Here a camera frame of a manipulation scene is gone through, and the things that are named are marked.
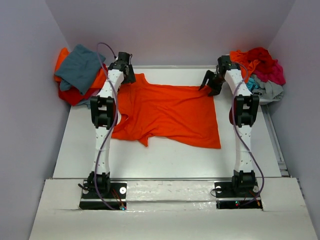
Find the orange t shirt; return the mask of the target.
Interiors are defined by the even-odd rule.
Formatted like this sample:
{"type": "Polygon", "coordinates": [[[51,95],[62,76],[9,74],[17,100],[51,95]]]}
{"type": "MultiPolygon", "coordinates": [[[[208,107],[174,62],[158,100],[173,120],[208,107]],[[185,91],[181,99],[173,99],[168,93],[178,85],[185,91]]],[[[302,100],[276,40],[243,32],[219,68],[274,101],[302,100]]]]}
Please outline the orange t shirt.
{"type": "MultiPolygon", "coordinates": [[[[67,55],[69,54],[70,52],[68,51],[67,48],[63,48],[61,51],[60,51],[60,54],[58,56],[58,59],[57,59],[57,62],[56,62],[56,66],[55,66],[55,70],[54,70],[54,79],[56,82],[61,83],[61,78],[58,77],[58,76],[55,76],[55,71],[58,70],[58,68],[60,67],[62,61],[67,57],[67,55]]],[[[97,75],[96,75],[96,78],[91,86],[90,89],[101,89],[104,84],[105,84],[105,81],[106,81],[106,76],[105,76],[105,72],[104,70],[102,69],[102,66],[100,68],[100,70],[98,71],[97,75]]]]}
{"type": "Polygon", "coordinates": [[[206,86],[150,84],[143,73],[135,83],[118,90],[120,122],[112,138],[138,141],[145,147],[151,137],[163,137],[186,145],[220,149],[215,103],[206,86]]]}

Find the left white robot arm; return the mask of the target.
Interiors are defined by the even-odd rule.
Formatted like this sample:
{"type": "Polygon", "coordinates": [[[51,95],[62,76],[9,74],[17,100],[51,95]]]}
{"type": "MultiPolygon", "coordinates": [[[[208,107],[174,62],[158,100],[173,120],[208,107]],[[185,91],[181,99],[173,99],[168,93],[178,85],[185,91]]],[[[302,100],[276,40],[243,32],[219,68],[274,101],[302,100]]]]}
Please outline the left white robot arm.
{"type": "Polygon", "coordinates": [[[95,153],[86,187],[97,196],[110,194],[109,152],[111,136],[118,124],[118,89],[121,85],[136,81],[131,64],[132,55],[119,52],[108,67],[106,81],[97,96],[90,100],[91,121],[95,127],[95,153]]]}

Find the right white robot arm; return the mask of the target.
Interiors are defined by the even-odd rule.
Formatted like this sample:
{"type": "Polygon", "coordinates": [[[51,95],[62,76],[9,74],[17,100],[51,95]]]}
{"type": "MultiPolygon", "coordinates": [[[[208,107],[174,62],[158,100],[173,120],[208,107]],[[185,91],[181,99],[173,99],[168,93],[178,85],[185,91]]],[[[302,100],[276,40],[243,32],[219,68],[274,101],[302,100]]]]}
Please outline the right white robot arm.
{"type": "Polygon", "coordinates": [[[222,55],[217,60],[216,70],[207,70],[199,87],[200,91],[209,87],[209,97],[219,95],[223,83],[227,83],[232,92],[229,122],[235,134],[235,166],[231,180],[215,184],[213,190],[217,198],[243,198],[257,186],[251,133],[260,98],[248,89],[245,83],[248,74],[242,64],[232,61],[229,55],[222,55]]]}

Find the orange folded t shirt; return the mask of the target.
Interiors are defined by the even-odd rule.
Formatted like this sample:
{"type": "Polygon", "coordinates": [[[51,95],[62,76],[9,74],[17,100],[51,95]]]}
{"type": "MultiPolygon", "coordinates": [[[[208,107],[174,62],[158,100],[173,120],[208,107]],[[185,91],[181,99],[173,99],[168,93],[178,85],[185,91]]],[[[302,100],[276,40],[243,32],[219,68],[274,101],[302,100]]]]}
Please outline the orange folded t shirt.
{"type": "MultiPolygon", "coordinates": [[[[67,55],[69,54],[70,52],[68,51],[67,48],[63,48],[61,51],[60,51],[60,54],[58,56],[58,59],[57,59],[57,62],[56,62],[56,66],[55,66],[55,70],[54,70],[54,79],[56,82],[61,83],[61,78],[58,77],[58,76],[55,76],[55,71],[58,70],[58,68],[60,67],[62,61],[67,57],[67,55]]],[[[105,76],[105,72],[104,70],[102,69],[102,66],[100,68],[100,70],[98,71],[97,75],[96,75],[96,78],[91,86],[90,89],[101,89],[104,84],[105,84],[105,81],[106,81],[106,76],[105,76]]]]}

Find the cyan crumpled t shirt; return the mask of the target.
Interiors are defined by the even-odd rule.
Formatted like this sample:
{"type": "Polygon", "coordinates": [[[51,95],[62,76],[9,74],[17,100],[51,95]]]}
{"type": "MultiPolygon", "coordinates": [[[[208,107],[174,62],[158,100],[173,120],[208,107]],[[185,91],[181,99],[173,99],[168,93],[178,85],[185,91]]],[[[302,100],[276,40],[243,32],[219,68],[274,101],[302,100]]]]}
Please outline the cyan crumpled t shirt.
{"type": "Polygon", "coordinates": [[[259,85],[256,83],[256,81],[253,78],[249,78],[248,82],[246,83],[247,88],[249,89],[250,92],[253,90],[256,90],[259,88],[259,85]]]}

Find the teal folded t shirt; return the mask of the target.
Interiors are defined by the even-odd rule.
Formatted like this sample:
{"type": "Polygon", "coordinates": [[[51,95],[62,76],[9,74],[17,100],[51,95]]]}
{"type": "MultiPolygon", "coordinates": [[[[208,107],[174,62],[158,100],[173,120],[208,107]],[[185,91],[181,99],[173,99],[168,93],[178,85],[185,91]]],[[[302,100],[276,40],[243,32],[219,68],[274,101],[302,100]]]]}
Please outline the teal folded t shirt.
{"type": "Polygon", "coordinates": [[[77,44],[54,73],[56,77],[61,78],[59,89],[65,92],[74,87],[81,95],[85,95],[105,60],[106,57],[102,54],[77,44]]]}

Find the grey-blue bottom t shirt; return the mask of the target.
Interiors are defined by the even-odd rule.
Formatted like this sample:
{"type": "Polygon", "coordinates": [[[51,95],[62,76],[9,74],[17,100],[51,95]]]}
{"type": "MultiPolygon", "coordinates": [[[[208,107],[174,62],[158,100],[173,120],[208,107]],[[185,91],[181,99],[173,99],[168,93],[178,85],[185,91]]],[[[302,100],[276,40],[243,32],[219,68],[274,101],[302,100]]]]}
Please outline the grey-blue bottom t shirt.
{"type": "Polygon", "coordinates": [[[91,108],[91,96],[88,99],[82,99],[80,100],[76,106],[86,106],[88,109],[91,108]]]}

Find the white laundry basket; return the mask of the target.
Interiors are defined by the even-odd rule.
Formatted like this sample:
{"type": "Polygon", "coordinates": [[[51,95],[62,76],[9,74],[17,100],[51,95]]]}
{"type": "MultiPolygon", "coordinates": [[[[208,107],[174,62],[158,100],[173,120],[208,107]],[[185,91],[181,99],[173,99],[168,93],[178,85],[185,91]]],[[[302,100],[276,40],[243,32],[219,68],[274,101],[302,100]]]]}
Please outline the white laundry basket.
{"type": "Polygon", "coordinates": [[[274,103],[274,102],[279,102],[279,101],[280,101],[280,99],[278,99],[278,98],[269,99],[269,98],[259,96],[259,105],[260,106],[267,105],[267,104],[274,103]]]}

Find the red crumpled t shirt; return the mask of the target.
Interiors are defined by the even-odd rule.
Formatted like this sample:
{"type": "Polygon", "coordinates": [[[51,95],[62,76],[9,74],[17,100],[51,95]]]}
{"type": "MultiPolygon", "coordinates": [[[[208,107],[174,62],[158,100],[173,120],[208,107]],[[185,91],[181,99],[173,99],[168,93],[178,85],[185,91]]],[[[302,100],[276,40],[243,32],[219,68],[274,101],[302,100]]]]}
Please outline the red crumpled t shirt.
{"type": "Polygon", "coordinates": [[[269,51],[263,47],[256,47],[247,52],[247,60],[258,61],[255,70],[263,73],[270,74],[273,71],[273,66],[276,61],[272,58],[269,51]]]}

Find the grey crumpled t shirt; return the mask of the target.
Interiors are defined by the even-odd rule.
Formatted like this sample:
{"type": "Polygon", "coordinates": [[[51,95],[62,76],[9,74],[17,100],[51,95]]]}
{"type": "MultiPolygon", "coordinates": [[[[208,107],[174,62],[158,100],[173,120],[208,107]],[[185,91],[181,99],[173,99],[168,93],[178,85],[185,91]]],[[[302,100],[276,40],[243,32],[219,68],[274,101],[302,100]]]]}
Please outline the grey crumpled t shirt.
{"type": "Polygon", "coordinates": [[[284,89],[281,85],[271,81],[262,82],[255,74],[250,76],[258,84],[259,88],[253,90],[251,93],[262,96],[267,99],[282,99],[284,96],[284,89]]]}

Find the red folded t shirt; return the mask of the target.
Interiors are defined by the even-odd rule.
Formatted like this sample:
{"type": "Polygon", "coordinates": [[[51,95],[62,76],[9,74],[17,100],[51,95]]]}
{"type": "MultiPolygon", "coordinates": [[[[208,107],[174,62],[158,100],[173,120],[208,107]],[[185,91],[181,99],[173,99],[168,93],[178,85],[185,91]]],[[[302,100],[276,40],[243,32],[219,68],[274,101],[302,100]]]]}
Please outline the red folded t shirt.
{"type": "Polygon", "coordinates": [[[84,95],[81,95],[79,90],[74,87],[66,91],[61,91],[58,88],[58,96],[60,99],[66,101],[71,106],[76,106],[81,101],[88,100],[98,90],[98,88],[90,88],[84,95]]]}

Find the magenta crumpled t shirt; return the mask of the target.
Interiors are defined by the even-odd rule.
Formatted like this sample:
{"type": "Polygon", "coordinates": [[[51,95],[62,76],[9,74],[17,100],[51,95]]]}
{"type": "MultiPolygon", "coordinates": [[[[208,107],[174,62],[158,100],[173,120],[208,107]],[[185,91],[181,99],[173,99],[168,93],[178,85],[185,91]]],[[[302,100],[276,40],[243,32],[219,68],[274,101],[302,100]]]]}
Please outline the magenta crumpled t shirt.
{"type": "Polygon", "coordinates": [[[272,66],[271,73],[262,73],[256,69],[253,74],[264,83],[270,81],[280,86],[286,84],[283,67],[277,61],[272,66]]]}

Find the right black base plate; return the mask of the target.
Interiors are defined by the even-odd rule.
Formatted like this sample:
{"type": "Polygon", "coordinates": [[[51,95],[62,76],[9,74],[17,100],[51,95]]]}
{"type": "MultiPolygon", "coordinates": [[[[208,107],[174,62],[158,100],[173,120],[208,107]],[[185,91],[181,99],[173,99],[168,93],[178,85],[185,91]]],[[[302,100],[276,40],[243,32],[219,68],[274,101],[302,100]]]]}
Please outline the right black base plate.
{"type": "Polygon", "coordinates": [[[218,181],[214,183],[214,188],[210,194],[216,199],[216,208],[218,210],[235,209],[263,209],[261,197],[257,197],[259,191],[258,184],[249,189],[236,192],[232,189],[232,183],[229,181],[218,181]]]}

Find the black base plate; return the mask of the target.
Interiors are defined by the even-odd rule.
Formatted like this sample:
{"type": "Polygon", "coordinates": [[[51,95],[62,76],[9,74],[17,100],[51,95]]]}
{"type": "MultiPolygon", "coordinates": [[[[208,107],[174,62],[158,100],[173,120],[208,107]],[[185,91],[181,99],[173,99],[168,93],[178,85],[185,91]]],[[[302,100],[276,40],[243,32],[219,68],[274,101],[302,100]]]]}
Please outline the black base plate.
{"type": "Polygon", "coordinates": [[[125,211],[127,209],[127,189],[125,181],[112,181],[108,193],[101,192],[100,195],[108,206],[98,196],[96,189],[89,190],[87,183],[78,184],[81,188],[81,198],[79,208],[81,210],[116,210],[125,211]]]}
{"type": "Polygon", "coordinates": [[[263,209],[261,197],[257,197],[259,191],[258,184],[249,189],[236,192],[232,189],[232,183],[229,181],[218,181],[214,183],[214,188],[210,194],[216,199],[216,208],[218,210],[235,209],[263,209]]]}

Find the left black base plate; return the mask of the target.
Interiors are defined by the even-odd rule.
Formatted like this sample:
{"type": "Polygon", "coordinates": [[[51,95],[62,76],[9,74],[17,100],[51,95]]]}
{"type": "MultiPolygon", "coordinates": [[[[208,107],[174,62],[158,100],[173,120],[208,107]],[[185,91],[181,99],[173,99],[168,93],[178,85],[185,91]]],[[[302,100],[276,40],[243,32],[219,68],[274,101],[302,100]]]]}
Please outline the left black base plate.
{"type": "Polygon", "coordinates": [[[108,206],[98,196],[96,189],[89,190],[87,183],[78,184],[81,188],[81,198],[79,208],[81,210],[116,210],[125,211],[127,209],[127,189],[125,181],[112,181],[108,193],[101,192],[100,195],[108,206]]]}

